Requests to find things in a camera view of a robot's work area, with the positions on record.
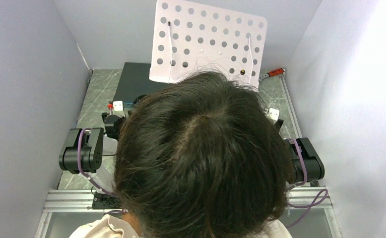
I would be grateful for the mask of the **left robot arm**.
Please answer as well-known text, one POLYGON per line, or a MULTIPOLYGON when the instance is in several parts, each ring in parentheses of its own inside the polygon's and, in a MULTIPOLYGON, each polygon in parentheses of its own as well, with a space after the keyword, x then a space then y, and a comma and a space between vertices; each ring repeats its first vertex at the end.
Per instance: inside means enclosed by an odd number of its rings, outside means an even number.
POLYGON ((98 193, 114 196, 111 173, 102 165, 103 156, 114 156, 120 128, 126 120, 123 111, 101 114, 104 127, 72 128, 59 155, 59 167, 86 179, 98 193))

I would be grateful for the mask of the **dark network switch box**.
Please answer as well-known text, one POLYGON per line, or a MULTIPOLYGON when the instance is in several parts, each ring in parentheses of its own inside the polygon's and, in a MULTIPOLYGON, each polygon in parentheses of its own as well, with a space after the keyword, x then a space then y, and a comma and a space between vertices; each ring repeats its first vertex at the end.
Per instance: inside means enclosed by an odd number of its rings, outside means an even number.
POLYGON ((124 107, 132 107, 141 95, 149 95, 169 86, 149 79, 151 64, 125 62, 113 101, 122 101, 124 107))

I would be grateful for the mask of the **pink music stand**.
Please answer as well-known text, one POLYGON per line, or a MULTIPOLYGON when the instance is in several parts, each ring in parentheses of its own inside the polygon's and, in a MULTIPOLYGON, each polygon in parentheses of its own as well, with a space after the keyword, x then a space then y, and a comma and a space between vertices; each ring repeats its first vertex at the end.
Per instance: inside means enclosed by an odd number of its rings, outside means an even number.
POLYGON ((186 0, 156 3, 149 78, 178 83, 217 71, 258 89, 267 33, 264 17, 186 0))

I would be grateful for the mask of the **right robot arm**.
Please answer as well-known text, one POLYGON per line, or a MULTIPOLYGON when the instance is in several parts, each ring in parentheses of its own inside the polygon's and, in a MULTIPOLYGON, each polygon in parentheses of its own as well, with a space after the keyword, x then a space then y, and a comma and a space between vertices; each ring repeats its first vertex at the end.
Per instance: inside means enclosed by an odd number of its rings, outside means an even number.
POLYGON ((324 164, 308 138, 288 138, 284 143, 289 149, 293 168, 289 184, 300 186, 324 178, 324 164))

